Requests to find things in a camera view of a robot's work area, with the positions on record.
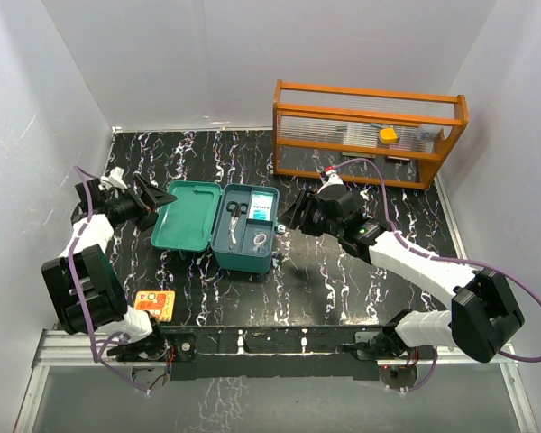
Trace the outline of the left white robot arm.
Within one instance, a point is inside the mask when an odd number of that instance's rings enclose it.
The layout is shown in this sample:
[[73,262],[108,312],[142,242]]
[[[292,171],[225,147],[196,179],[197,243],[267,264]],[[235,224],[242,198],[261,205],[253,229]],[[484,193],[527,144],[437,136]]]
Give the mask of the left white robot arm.
[[71,215],[72,235],[62,253],[41,267],[58,321],[70,335],[89,336],[97,362],[103,355],[161,359],[169,340],[157,318],[128,304],[106,248],[129,222],[139,231],[154,227],[158,209],[176,197],[140,173],[127,185],[121,168],[102,177],[76,171],[79,202]]

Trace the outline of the blue divided tray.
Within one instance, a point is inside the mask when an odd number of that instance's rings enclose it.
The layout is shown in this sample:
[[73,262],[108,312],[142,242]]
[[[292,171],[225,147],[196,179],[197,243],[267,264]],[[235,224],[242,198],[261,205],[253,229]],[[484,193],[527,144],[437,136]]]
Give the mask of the blue divided tray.
[[[257,221],[248,218],[253,192],[267,192],[274,195],[271,221]],[[273,187],[236,183],[226,185],[222,191],[222,197],[220,198],[218,213],[213,227],[211,247],[214,252],[226,254],[227,256],[269,257],[273,249],[279,198],[279,191]],[[230,201],[244,202],[249,205],[247,213],[241,216],[236,227],[235,236],[237,243],[233,250],[229,249],[228,227],[230,214],[226,211],[226,205]],[[268,236],[266,244],[260,248],[255,248],[252,242],[256,233],[265,233]]]

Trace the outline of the small green white sachet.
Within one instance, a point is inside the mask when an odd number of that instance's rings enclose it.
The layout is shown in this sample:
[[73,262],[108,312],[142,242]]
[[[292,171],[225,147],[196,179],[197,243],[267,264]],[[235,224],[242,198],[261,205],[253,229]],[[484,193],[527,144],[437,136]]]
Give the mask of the small green white sachet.
[[271,221],[274,195],[267,192],[253,192],[248,218],[257,221]]

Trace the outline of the black handled scissors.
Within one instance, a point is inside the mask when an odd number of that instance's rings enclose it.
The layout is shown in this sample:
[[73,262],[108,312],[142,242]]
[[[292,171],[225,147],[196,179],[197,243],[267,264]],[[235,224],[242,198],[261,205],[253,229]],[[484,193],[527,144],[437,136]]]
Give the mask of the black handled scissors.
[[236,246],[235,230],[242,215],[246,214],[249,205],[244,202],[230,201],[226,205],[226,211],[230,214],[230,222],[228,227],[229,249],[233,250]]

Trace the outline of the teal medicine kit box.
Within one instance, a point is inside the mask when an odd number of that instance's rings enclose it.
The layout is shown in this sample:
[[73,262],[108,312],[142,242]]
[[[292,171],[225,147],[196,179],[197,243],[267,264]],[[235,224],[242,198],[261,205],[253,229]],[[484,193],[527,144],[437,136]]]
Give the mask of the teal medicine kit box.
[[177,201],[162,207],[151,235],[151,244],[161,250],[185,253],[203,253],[210,249],[218,265],[229,271],[264,274],[271,269],[269,257],[227,256],[215,253],[211,247],[213,227],[220,198],[225,187],[214,182],[175,180],[167,192]]

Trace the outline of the clear tape roll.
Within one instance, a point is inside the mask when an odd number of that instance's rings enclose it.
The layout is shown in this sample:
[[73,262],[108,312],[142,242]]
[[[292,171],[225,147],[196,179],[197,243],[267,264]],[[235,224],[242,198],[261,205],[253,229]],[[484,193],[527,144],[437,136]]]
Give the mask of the clear tape roll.
[[252,239],[255,248],[260,248],[266,244],[268,236],[265,233],[256,233]]

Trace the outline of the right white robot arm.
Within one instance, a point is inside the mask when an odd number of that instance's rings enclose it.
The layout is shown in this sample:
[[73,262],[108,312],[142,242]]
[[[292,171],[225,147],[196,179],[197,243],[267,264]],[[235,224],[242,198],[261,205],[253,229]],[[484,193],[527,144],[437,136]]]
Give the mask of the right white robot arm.
[[359,344],[360,350],[402,358],[417,346],[457,347],[487,363],[525,323],[501,273],[444,262],[418,248],[390,223],[366,216],[360,196],[343,185],[300,192],[279,221],[305,235],[331,235],[352,257],[397,274],[445,306],[427,313],[402,311],[379,335]]

